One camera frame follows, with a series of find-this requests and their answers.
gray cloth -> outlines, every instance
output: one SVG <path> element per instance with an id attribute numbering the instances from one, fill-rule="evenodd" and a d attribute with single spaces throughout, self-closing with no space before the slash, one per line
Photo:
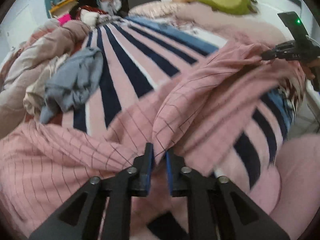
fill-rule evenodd
<path id="1" fill-rule="evenodd" d="M 48 123 L 60 109 L 77 109 L 85 104 L 99 86 L 103 68 L 99 48 L 85 48 L 66 60 L 45 84 L 40 122 Z"/>

white door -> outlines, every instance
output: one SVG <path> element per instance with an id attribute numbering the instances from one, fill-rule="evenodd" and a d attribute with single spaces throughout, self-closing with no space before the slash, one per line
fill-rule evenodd
<path id="1" fill-rule="evenodd" d="M 27 5 L 18 12 L 16 18 L 12 20 L 4 30 L 9 46 L 11 48 L 17 48 L 20 43 L 27 41 L 30 38 L 36 28 L 36 21 L 30 12 L 29 6 Z"/>

black device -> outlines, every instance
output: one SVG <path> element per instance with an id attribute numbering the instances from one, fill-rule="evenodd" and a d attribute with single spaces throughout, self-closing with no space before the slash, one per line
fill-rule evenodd
<path id="1" fill-rule="evenodd" d="M 264 52 L 261 55 L 263 60 L 280 58 L 287 61 L 298 60 L 309 63 L 320 56 L 320 48 L 313 45 L 312 41 L 307 38 L 308 32 L 296 12 L 278 13 L 278 16 L 291 32 L 294 41 L 281 43 L 274 49 Z M 311 71 L 316 77 L 311 81 L 313 88 L 319 92 L 320 73 L 318 74 L 315 67 L 311 68 Z"/>
<path id="2" fill-rule="evenodd" d="M 227 177 L 203 177 L 169 149 L 172 197 L 188 198 L 188 238 L 176 240 L 289 240 L 289 236 Z M 149 193 L 153 145 L 116 176 L 93 177 L 59 207 L 29 240 L 97 240 L 107 198 L 101 240 L 128 240 L 131 197 Z"/>

beige pillow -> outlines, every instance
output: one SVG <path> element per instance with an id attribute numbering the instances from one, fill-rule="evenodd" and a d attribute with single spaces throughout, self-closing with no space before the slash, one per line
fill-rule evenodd
<path id="1" fill-rule="evenodd" d="M 145 16 L 151 19 L 164 17 L 176 13 L 186 6 L 186 3 L 154 1 L 138 5 L 129 11 L 129 16 Z"/>

navy stripe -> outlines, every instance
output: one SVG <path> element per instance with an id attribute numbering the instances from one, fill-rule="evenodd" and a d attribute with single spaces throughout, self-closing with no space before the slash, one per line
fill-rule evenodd
<path id="1" fill-rule="evenodd" d="M 97 31 L 97 46 L 101 50 L 103 57 L 103 69 L 99 86 L 103 103 L 104 120 L 106 127 L 108 127 L 116 114 L 121 111 L 121 105 L 110 75 L 109 65 L 102 43 L 101 29 L 97 28 Z"/>
<path id="2" fill-rule="evenodd" d="M 156 218 L 147 227 L 160 240 L 189 239 L 188 234 L 175 220 L 171 212 Z"/>
<path id="3" fill-rule="evenodd" d="M 152 86 L 149 84 L 147 78 L 141 73 L 140 69 L 131 60 L 127 53 L 123 50 L 121 45 L 118 43 L 112 32 L 107 25 L 103 26 L 107 32 L 110 44 L 117 55 L 117 58 L 122 65 L 125 73 L 127 74 L 134 91 L 136 92 L 138 98 L 142 97 L 146 93 L 153 90 Z"/>
<path id="4" fill-rule="evenodd" d="M 86 47 L 90 47 L 92 42 L 92 32 L 88 34 L 88 42 Z M 73 111 L 73 128 L 87 133 L 87 125 L 85 120 L 85 104 Z"/>
<path id="5" fill-rule="evenodd" d="M 132 19 L 132 18 L 129 18 L 129 20 L 132 21 L 132 22 L 134 22 L 134 23 L 136 23 L 136 24 L 139 24 L 139 25 L 141 25 L 141 26 L 143 26 L 143 27 L 146 27 L 146 28 L 148 28 L 148 29 L 150 29 L 150 30 L 153 30 L 153 31 L 156 32 L 156 33 L 159 33 L 159 34 L 161 34 L 161 35 L 164 35 L 164 36 L 166 36 L 166 37 L 168 37 L 168 38 L 170 38 L 170 39 L 172 39 L 172 40 L 174 40 L 174 41 L 176 41 L 176 42 L 178 42 L 178 43 L 180 43 L 180 44 L 182 44 L 182 45 L 185 45 L 185 46 L 189 47 L 190 49 L 198 52 L 198 53 L 201 54 L 202 56 L 207 56 L 207 55 L 209 54 L 208 52 L 205 52 L 205 51 L 203 51 L 202 49 L 199 49 L 199 48 L 197 48 L 197 47 L 195 47 L 195 46 L 192 46 L 191 44 L 189 44 L 189 43 L 187 43 L 187 42 L 179 39 L 178 37 L 175 37 L 175 36 L 173 36 L 173 35 L 167 34 L 167 33 L 163 32 L 163 31 L 161 31 L 161 30 L 157 30 L 157 29 L 155 29 L 155 28 L 152 28 L 151 26 L 148 26 L 148 25 L 143 24 L 143 23 L 141 23 L 141 22 L 135 21 L 135 20 Z"/>
<path id="6" fill-rule="evenodd" d="M 147 37 L 148 39 L 158 43 L 160 46 L 166 48 L 167 50 L 173 52 L 174 54 L 176 54 L 178 57 L 182 58 L 184 61 L 188 62 L 189 64 L 193 64 L 195 62 L 197 62 L 196 59 L 190 57 L 188 54 L 184 53 L 183 51 L 171 46 L 170 44 L 167 44 L 165 43 L 164 41 L 158 39 L 157 37 L 155 36 L 152 36 L 151 34 L 149 33 L 146 33 L 145 31 L 143 30 L 140 30 L 136 27 L 133 27 L 133 26 L 129 26 L 130 29 L 136 31 L 137 33 Z"/>
<path id="7" fill-rule="evenodd" d="M 158 66 L 161 68 L 169 77 L 174 76 L 179 73 L 179 70 L 173 66 L 168 60 L 161 57 L 155 51 L 150 49 L 148 46 L 143 44 L 142 42 L 135 39 L 132 35 L 124 31 L 118 25 L 111 23 L 129 42 L 131 42 L 135 47 L 137 47 L 143 54 L 147 57 L 151 58 Z"/>
<path id="8" fill-rule="evenodd" d="M 237 140 L 234 148 L 247 170 L 251 188 L 260 177 L 261 164 L 258 153 L 244 133 Z"/>
<path id="9" fill-rule="evenodd" d="M 280 130 L 281 130 L 281 134 L 282 134 L 282 138 L 285 139 L 287 138 L 287 134 L 288 134 L 288 130 L 287 127 L 284 123 L 284 119 L 283 116 L 280 112 L 280 110 L 278 109 L 278 107 L 275 105 L 275 103 L 268 97 L 268 94 L 264 94 L 261 97 L 261 101 L 263 103 L 266 104 L 266 106 L 271 110 L 271 112 L 274 114 L 274 116 L 276 117 L 279 126 L 280 126 Z"/>
<path id="10" fill-rule="evenodd" d="M 273 132 L 273 129 L 271 128 L 269 122 L 265 117 L 260 113 L 260 111 L 257 109 L 252 118 L 256 121 L 256 123 L 260 126 L 261 130 L 263 131 L 269 147 L 269 156 L 270 156 L 270 162 L 273 163 L 276 152 L 277 152 L 277 141 L 276 136 Z"/>

